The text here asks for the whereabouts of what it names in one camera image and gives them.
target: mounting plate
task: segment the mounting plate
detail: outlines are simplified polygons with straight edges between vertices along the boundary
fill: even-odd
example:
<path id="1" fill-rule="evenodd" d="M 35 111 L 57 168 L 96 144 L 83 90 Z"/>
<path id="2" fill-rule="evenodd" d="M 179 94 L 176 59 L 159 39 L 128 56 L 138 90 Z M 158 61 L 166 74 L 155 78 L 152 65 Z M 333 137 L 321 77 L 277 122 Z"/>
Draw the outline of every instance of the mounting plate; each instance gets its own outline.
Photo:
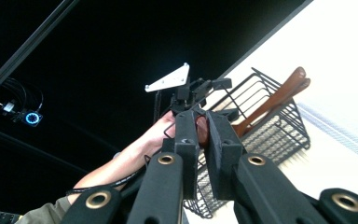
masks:
<path id="1" fill-rule="evenodd" d="M 145 91 L 159 91 L 163 89 L 168 89 L 171 87 L 182 86 L 186 84 L 188 70 L 190 65 L 185 63 L 182 67 L 176 69 L 175 71 L 169 73 L 167 76 L 159 79 L 151 85 L 145 86 Z"/>

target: cable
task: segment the cable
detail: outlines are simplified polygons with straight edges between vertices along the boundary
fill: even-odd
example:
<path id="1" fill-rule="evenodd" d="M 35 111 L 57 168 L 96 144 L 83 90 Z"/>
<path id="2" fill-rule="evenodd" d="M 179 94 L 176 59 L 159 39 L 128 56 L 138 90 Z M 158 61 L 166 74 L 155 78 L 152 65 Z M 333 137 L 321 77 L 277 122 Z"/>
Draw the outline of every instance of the cable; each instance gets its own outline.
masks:
<path id="1" fill-rule="evenodd" d="M 161 91 L 156 92 L 154 103 L 154 117 L 153 123 L 156 123 L 159 119 L 159 109 L 161 108 Z"/>
<path id="2" fill-rule="evenodd" d="M 9 91 L 15 97 L 15 100 L 19 104 L 19 112 L 26 109 L 34 110 L 36 113 L 42 108 L 44 103 L 43 92 L 37 88 L 34 84 L 25 83 L 26 88 L 21 82 L 15 78 L 8 77 L 5 82 L 2 83 L 2 87 Z"/>
<path id="3" fill-rule="evenodd" d="M 112 188 L 117 188 L 121 185 L 127 184 L 133 177 L 135 177 L 138 174 L 138 171 L 133 173 L 132 175 L 129 175 L 125 178 L 122 178 L 114 183 L 108 184 L 107 186 L 112 187 Z M 94 187 L 89 187 L 89 188 L 79 188 L 79 189 L 69 189 L 68 191 L 65 192 L 66 196 L 71 195 L 71 194 L 76 194 L 76 193 L 83 193 L 88 189 L 92 189 Z"/>

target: ceiling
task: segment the ceiling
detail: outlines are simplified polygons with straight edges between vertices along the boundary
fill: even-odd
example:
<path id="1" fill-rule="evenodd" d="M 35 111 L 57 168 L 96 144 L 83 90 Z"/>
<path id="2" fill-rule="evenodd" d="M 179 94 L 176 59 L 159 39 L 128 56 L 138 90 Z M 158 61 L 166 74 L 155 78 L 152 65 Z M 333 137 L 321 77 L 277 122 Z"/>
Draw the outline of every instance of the ceiling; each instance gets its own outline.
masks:
<path id="1" fill-rule="evenodd" d="M 0 67 L 60 2 L 0 1 Z M 302 3 L 80 1 L 10 76 L 43 92 L 43 119 L 0 113 L 0 211 L 54 202 L 151 126 L 146 84 L 183 63 L 218 78 Z"/>

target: wooden handle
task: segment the wooden handle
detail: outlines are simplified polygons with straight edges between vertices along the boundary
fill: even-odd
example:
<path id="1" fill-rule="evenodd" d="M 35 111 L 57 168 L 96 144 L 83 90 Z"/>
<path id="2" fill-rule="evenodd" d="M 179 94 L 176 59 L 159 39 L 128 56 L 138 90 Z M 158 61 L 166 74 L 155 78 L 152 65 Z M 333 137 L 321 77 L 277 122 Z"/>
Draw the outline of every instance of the wooden handle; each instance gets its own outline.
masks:
<path id="1" fill-rule="evenodd" d="M 305 90 L 308 86 L 310 85 L 310 79 L 309 78 L 305 78 L 304 82 L 295 90 L 295 92 L 293 92 L 293 94 L 291 94 L 285 101 L 283 101 L 281 104 L 279 105 L 275 105 L 274 107 L 272 107 L 269 112 L 264 116 L 263 119 L 267 118 L 269 116 L 269 114 L 271 113 L 275 113 L 277 109 L 280 108 L 281 105 L 285 105 L 287 103 L 289 103 L 290 100 L 293 99 L 293 97 L 295 95 L 297 95 L 298 93 L 300 93 L 301 91 Z M 250 132 L 252 129 L 254 128 L 254 126 L 248 126 L 245 128 L 245 131 L 243 132 L 243 135 L 247 134 L 248 132 Z"/>
<path id="2" fill-rule="evenodd" d="M 233 125 L 233 129 L 237 136 L 241 138 L 244 134 L 248 126 L 255 121 L 257 118 L 270 111 L 277 105 L 280 105 L 286 102 L 288 99 L 291 99 L 294 94 L 299 93 L 304 90 L 310 84 L 310 79 L 306 79 L 306 73 L 304 68 L 298 67 L 286 81 L 277 89 L 268 99 L 257 108 L 247 119 L 241 122 L 238 125 Z"/>

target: wire basket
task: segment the wire basket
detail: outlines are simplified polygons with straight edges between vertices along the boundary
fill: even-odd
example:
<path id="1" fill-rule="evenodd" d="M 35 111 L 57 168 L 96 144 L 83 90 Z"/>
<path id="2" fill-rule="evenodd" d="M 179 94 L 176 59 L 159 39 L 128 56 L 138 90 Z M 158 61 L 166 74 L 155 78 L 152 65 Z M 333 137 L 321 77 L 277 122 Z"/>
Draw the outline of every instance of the wire basket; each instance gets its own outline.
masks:
<path id="1" fill-rule="evenodd" d="M 227 201 L 219 201 L 213 197 L 212 186 L 203 152 L 200 153 L 198 171 L 197 199 L 184 200 L 184 207 L 199 217 L 212 218 L 213 213 L 225 205 Z"/>
<path id="2" fill-rule="evenodd" d="M 231 91 L 224 89 L 225 94 L 208 109 L 219 111 L 238 108 L 240 117 L 232 124 L 246 119 L 281 86 L 267 75 L 253 70 L 254 73 Z M 299 150 L 310 148 L 310 138 L 293 99 L 267 113 L 253 125 L 252 130 L 241 138 L 245 150 L 264 155 L 277 165 Z M 213 212 L 227 201 L 218 201 L 213 197 L 203 153 L 200 154 L 198 170 L 197 199 L 185 200 L 184 207 L 200 217 L 212 218 Z"/>
<path id="3" fill-rule="evenodd" d="M 281 84 L 260 71 L 255 71 L 218 102 L 211 110 L 238 108 L 240 123 L 262 105 Z M 254 122 L 250 132 L 241 138 L 247 152 L 270 158 L 280 164 L 301 149 L 310 148 L 310 137 L 292 99 Z"/>

